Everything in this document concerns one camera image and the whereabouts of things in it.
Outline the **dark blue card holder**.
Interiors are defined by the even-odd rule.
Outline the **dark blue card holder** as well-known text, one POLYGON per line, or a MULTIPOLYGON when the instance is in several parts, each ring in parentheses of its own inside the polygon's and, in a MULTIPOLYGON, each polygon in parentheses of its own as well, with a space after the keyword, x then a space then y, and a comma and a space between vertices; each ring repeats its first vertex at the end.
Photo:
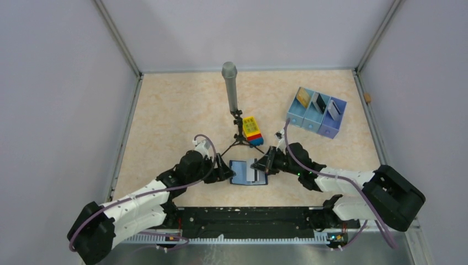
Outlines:
POLYGON ((230 169, 235 175, 230 179, 230 183, 240 186, 264 186, 268 184, 268 176, 263 171, 252 169, 251 165, 257 162, 256 158, 246 161, 230 160, 230 169))

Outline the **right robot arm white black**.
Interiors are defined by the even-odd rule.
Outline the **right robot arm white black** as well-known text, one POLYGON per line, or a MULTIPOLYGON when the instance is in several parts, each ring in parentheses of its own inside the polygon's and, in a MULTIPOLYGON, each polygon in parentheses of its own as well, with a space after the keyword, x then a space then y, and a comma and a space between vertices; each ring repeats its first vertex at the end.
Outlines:
POLYGON ((425 195, 389 165, 373 171, 332 168, 314 162, 298 142, 283 150, 272 146, 251 168, 268 175, 290 173, 308 190, 333 193, 323 213, 330 227, 360 219, 405 232, 426 202, 425 195))

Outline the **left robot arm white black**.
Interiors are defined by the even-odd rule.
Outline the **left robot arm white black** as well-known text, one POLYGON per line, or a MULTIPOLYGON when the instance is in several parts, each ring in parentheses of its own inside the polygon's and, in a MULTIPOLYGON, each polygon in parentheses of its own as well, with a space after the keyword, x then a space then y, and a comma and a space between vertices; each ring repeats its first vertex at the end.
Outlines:
POLYGON ((174 167, 120 199, 85 205, 70 228, 69 249, 85 264, 97 264, 123 240, 151 227, 170 228, 177 221, 173 199, 200 182, 222 182, 235 176, 220 154, 188 151, 174 167))

